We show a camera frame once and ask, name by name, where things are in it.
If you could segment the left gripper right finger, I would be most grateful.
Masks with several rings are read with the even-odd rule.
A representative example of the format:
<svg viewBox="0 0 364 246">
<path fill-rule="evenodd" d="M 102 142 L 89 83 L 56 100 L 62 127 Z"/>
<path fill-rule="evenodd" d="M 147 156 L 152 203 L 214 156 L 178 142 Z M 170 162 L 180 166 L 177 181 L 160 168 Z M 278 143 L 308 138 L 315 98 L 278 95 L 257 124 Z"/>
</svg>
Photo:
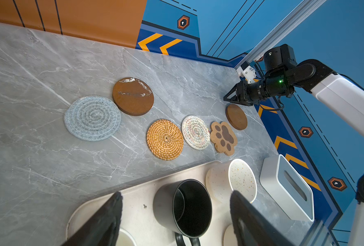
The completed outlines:
<svg viewBox="0 0 364 246">
<path fill-rule="evenodd" d="M 292 245 L 239 191 L 231 194 L 230 212 L 239 246 Z"/>
</svg>

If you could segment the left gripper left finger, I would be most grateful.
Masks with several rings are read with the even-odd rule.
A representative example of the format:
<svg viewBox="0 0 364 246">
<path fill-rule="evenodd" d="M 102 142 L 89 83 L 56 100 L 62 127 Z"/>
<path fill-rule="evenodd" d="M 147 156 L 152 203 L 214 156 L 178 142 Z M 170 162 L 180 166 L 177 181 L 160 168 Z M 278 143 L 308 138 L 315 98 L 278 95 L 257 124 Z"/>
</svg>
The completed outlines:
<svg viewBox="0 0 364 246">
<path fill-rule="evenodd" d="M 121 225 L 123 196 L 115 192 L 111 198 L 63 245 L 115 246 Z"/>
</svg>

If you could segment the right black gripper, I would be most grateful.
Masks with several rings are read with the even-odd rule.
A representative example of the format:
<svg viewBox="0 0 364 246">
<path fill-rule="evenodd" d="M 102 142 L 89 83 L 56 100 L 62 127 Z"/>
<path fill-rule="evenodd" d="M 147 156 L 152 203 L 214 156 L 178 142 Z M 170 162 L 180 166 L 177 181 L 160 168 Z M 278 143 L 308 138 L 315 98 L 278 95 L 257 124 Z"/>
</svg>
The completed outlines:
<svg viewBox="0 0 364 246">
<path fill-rule="evenodd" d="M 274 96 L 274 83 L 256 82 L 248 84 L 240 81 L 223 98 L 224 101 L 237 105 L 259 105 L 261 101 Z"/>
</svg>

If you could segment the brown cork round coaster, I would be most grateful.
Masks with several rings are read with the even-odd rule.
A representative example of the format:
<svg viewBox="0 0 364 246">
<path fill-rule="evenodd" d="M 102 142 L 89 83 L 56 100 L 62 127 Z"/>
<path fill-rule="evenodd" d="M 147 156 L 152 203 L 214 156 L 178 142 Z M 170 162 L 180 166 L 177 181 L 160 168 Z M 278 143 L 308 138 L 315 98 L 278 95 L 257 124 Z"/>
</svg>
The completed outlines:
<svg viewBox="0 0 364 246">
<path fill-rule="evenodd" d="M 235 104 L 229 104 L 226 107 L 226 117 L 235 129 L 244 130 L 248 126 L 248 120 L 244 111 Z"/>
</svg>

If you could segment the paw shaped wooden coaster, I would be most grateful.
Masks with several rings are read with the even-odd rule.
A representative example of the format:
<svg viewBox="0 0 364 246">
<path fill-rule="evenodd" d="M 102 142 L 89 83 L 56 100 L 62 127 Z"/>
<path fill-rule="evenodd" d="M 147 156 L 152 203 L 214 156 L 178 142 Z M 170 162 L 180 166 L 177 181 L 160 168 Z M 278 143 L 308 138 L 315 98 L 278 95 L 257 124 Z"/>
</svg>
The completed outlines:
<svg viewBox="0 0 364 246">
<path fill-rule="evenodd" d="M 213 122 L 210 128 L 210 140 L 214 144 L 215 150 L 226 156 L 232 156 L 238 140 L 231 126 L 227 122 Z"/>
</svg>

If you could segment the white multicolour woven coaster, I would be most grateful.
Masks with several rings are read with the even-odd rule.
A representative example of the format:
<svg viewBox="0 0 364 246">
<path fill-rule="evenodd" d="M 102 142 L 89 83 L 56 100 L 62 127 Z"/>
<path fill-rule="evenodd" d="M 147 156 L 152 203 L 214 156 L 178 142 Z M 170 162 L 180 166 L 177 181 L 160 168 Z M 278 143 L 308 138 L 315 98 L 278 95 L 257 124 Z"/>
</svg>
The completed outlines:
<svg viewBox="0 0 364 246">
<path fill-rule="evenodd" d="M 187 144 L 203 150 L 210 144 L 210 132 L 205 122 L 195 115 L 186 116 L 182 122 L 182 134 Z"/>
</svg>

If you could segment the white speckled mug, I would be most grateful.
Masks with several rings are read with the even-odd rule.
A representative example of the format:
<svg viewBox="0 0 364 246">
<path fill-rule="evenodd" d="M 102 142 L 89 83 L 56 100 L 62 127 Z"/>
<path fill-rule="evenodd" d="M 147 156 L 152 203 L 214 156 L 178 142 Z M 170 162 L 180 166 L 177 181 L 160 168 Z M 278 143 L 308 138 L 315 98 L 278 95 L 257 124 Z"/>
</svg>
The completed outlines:
<svg viewBox="0 0 364 246">
<path fill-rule="evenodd" d="M 240 192 L 253 203 L 257 197 L 257 181 L 251 167 L 242 159 L 234 159 L 210 168 L 206 174 L 206 188 L 210 196 L 226 204 L 232 192 Z"/>
</svg>

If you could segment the rattan woven coaster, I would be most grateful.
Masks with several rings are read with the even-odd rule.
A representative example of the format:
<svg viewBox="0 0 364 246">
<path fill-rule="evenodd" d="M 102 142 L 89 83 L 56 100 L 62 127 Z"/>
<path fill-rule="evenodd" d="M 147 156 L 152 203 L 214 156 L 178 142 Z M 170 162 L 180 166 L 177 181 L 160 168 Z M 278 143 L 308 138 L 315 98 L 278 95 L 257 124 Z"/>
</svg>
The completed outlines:
<svg viewBox="0 0 364 246">
<path fill-rule="evenodd" d="M 150 151 L 159 159 L 171 161 L 183 151 L 184 138 L 179 127 L 165 119 L 155 121 L 146 135 Z"/>
</svg>

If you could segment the glossy brown round coaster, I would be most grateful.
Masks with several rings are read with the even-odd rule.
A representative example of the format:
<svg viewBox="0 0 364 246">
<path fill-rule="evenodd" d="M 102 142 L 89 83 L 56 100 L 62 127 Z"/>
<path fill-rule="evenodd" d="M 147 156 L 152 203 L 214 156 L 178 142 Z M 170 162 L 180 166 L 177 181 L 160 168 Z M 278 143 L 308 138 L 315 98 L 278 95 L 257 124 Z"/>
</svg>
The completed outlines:
<svg viewBox="0 0 364 246">
<path fill-rule="evenodd" d="M 112 98 L 122 112 L 131 116 L 148 113 L 154 104 L 151 88 L 142 80 L 134 77 L 118 80 L 114 84 Z"/>
</svg>

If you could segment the grey woven coaster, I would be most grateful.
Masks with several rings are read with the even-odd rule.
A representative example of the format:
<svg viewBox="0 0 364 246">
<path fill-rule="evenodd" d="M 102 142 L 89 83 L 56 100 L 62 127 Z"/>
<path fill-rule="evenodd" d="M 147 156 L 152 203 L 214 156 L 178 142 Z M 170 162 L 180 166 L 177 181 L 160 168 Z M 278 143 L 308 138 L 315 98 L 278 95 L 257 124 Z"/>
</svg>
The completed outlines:
<svg viewBox="0 0 364 246">
<path fill-rule="evenodd" d="M 70 134 L 81 140 L 101 141 L 118 131 L 121 112 L 109 98 L 85 96 L 67 109 L 64 124 Z"/>
</svg>

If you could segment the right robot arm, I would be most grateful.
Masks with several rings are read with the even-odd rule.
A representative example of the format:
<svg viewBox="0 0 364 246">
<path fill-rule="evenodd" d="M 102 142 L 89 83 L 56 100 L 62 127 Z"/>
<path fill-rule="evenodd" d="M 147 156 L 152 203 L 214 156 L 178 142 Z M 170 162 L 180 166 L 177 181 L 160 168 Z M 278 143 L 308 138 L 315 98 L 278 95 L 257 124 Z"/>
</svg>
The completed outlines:
<svg viewBox="0 0 364 246">
<path fill-rule="evenodd" d="M 294 50 L 284 44 L 268 50 L 264 56 L 266 74 L 254 82 L 255 72 L 248 62 L 241 63 L 237 73 L 241 81 L 224 100 L 244 105 L 259 105 L 270 97 L 291 97 L 299 87 L 312 94 L 336 115 L 364 136 L 364 89 L 346 75 L 339 74 L 316 59 L 301 63 Z M 358 180 L 356 215 L 350 235 L 353 246 L 364 246 L 364 174 Z"/>
</svg>

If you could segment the white mug back left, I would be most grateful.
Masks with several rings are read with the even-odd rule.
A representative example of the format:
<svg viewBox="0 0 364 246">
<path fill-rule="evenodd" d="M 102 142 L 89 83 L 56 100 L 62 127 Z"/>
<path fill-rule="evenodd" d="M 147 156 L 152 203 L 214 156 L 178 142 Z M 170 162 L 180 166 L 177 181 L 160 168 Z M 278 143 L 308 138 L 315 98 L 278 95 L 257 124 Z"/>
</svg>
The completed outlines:
<svg viewBox="0 0 364 246">
<path fill-rule="evenodd" d="M 124 229 L 119 229 L 116 246 L 137 246 L 133 236 Z"/>
</svg>

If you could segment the black mug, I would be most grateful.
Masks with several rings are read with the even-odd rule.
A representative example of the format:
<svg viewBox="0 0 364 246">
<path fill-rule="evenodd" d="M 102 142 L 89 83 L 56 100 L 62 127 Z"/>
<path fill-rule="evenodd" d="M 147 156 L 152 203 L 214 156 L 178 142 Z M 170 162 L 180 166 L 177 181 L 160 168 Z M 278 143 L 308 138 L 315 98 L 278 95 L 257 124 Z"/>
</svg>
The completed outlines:
<svg viewBox="0 0 364 246">
<path fill-rule="evenodd" d="M 213 207 L 206 187 L 198 180 L 186 179 L 161 186 L 153 200 L 156 221 L 174 232 L 178 246 L 184 246 L 183 237 L 191 245 L 199 246 L 199 238 L 208 230 Z"/>
</svg>

